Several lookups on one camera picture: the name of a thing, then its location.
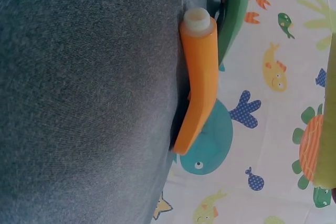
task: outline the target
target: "printed play mat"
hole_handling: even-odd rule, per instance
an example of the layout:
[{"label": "printed play mat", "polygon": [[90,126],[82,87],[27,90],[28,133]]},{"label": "printed play mat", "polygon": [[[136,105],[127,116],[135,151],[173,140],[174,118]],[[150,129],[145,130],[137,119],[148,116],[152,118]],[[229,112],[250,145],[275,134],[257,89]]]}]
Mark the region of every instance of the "printed play mat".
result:
[{"label": "printed play mat", "polygon": [[202,132],[152,224],[336,224],[312,184],[336,0],[250,0]]}]

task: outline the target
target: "starfish print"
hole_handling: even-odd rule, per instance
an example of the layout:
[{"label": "starfish print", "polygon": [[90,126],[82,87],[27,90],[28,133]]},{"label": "starfish print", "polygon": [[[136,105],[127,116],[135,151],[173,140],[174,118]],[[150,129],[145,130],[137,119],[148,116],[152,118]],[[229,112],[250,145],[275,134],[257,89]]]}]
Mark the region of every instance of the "starfish print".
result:
[{"label": "starfish print", "polygon": [[[304,23],[308,29],[328,28],[332,33],[336,33],[336,10],[330,9],[328,3],[324,0],[316,0],[320,7],[306,0],[297,0],[297,2],[309,9],[312,9],[324,16],[324,18],[314,19]],[[329,48],[331,43],[331,35],[317,42],[316,47],[319,50]]]},{"label": "starfish print", "polygon": [[159,201],[157,203],[158,205],[156,206],[153,215],[154,220],[158,220],[161,213],[173,210],[173,207],[166,200],[163,199],[163,192],[161,193]]}]

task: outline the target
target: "orange plastic toy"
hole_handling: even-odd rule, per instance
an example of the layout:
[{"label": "orange plastic toy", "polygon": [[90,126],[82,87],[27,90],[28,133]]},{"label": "orange plastic toy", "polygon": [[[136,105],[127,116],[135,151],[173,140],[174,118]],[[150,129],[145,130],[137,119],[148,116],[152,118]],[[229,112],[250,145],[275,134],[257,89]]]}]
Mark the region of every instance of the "orange plastic toy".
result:
[{"label": "orange plastic toy", "polygon": [[201,132],[217,96],[218,44],[216,21],[203,8],[184,14],[180,34],[190,79],[190,103],[173,151],[186,154]]}]

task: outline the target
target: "gray cushion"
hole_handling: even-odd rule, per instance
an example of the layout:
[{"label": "gray cushion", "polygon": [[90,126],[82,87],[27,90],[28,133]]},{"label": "gray cushion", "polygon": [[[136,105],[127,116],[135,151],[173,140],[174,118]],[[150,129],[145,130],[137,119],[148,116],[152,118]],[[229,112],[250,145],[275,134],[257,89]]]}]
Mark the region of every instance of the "gray cushion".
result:
[{"label": "gray cushion", "polygon": [[188,5],[206,0],[0,0],[0,223],[151,221]]}]

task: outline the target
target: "orange turtle shell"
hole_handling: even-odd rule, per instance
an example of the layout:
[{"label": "orange turtle shell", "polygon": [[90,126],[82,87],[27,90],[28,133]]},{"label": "orange turtle shell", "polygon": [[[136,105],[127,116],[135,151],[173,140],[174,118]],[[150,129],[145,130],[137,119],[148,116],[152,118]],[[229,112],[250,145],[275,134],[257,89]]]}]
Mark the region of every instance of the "orange turtle shell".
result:
[{"label": "orange turtle shell", "polygon": [[303,174],[311,182],[314,179],[322,125],[323,115],[314,116],[302,135],[299,148],[299,159]]}]

